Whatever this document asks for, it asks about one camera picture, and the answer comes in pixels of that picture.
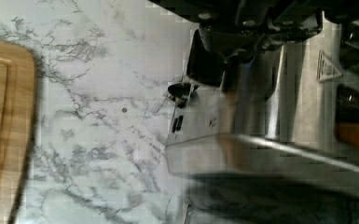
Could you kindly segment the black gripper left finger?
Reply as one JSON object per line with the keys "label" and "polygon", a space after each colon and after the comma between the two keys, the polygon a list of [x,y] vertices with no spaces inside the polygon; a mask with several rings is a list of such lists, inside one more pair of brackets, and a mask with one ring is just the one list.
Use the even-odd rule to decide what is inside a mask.
{"label": "black gripper left finger", "polygon": [[219,87],[224,73],[232,65],[253,59],[258,38],[257,31],[201,24],[193,35],[187,77],[200,84]]}

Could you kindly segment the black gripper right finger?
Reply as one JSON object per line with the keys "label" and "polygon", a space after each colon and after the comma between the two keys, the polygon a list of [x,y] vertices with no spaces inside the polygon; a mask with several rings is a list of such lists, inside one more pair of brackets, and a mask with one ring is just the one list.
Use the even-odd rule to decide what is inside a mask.
{"label": "black gripper right finger", "polygon": [[260,39],[261,50],[276,50],[284,44],[299,43],[320,34],[323,30],[323,12],[320,9],[300,14],[268,17],[267,27]]}

